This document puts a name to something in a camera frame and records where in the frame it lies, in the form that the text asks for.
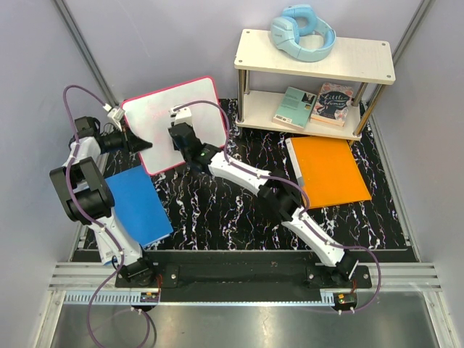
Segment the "pink framed whiteboard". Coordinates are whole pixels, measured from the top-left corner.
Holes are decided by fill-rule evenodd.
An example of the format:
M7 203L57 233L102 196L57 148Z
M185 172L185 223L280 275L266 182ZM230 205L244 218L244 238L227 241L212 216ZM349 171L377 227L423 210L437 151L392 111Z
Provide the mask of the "pink framed whiteboard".
M181 153L174 150L168 132L171 126L170 111L173 107L198 100L218 103L215 82L210 76L136 96L122 103L129 128L139 138L152 143L152 148L139 153L148 175L156 175L184 163ZM203 103L192 105L189 109L196 137L216 147L223 147L226 126L220 110Z

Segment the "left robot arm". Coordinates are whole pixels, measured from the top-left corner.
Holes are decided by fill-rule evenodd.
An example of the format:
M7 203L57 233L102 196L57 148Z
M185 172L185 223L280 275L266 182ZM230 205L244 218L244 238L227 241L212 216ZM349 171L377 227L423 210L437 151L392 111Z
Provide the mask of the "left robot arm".
M151 286L157 270L141 245L129 235L115 212L115 199L98 168L102 154L124 150L130 154L152 148L129 127L104 134L95 117L74 121L78 140L70 143L70 156L63 166L49 173L51 182L69 219L94 232L103 264L112 263L124 281Z

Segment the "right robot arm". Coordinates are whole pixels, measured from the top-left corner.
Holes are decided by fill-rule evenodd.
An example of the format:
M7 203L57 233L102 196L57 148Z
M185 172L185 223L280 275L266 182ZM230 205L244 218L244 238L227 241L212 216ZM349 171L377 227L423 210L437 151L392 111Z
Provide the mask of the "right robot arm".
M330 268L333 285L342 288L353 282L358 260L308 215L302 202L307 196L297 184L277 170L257 169L228 157L223 150L201 142L187 123L173 124L168 132L174 148L191 168L235 183L260 199L283 227L295 233Z

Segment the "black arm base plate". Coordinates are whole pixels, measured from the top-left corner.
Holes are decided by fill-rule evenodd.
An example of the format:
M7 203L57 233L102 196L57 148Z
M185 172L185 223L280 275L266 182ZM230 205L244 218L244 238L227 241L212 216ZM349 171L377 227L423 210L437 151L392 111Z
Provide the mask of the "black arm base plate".
M263 304L320 301L322 290L371 289L367 267L358 265L350 281L323 266L310 251L149 252L155 274L146 282L117 278L118 288L161 287L161 301L174 304Z

